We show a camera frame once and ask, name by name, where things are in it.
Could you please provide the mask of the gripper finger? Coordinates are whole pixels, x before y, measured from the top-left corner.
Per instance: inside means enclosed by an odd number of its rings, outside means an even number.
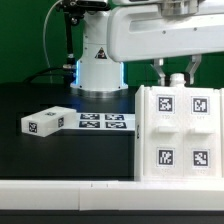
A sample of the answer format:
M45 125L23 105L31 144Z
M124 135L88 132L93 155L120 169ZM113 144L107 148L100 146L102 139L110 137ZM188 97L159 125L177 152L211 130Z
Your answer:
M201 54L192 55L189 58L189 63L187 65L185 72L189 75L189 83L190 84L194 83L194 74L196 73L198 67L200 66L201 61L202 61Z
M165 73L162 70L163 64L164 64L164 60L162 58L154 59L152 64L151 64L152 68L155 70L155 72L160 77L159 83L160 83L161 86L165 85Z

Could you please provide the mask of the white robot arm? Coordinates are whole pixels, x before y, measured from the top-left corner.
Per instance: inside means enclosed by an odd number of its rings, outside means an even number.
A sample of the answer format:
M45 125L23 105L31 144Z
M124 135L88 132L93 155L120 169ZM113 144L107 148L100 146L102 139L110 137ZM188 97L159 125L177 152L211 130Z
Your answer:
M91 97L128 89L125 62L150 60L165 83L165 58L188 56L193 76L206 53L224 51L224 0L77 0L83 53L71 87Z

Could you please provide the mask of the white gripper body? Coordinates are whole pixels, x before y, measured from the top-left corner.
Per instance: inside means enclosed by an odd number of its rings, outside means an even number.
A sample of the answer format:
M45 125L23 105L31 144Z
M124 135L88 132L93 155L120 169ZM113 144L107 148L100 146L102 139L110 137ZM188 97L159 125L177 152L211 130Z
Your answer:
M116 62L224 51L224 0L112 0L107 51Z

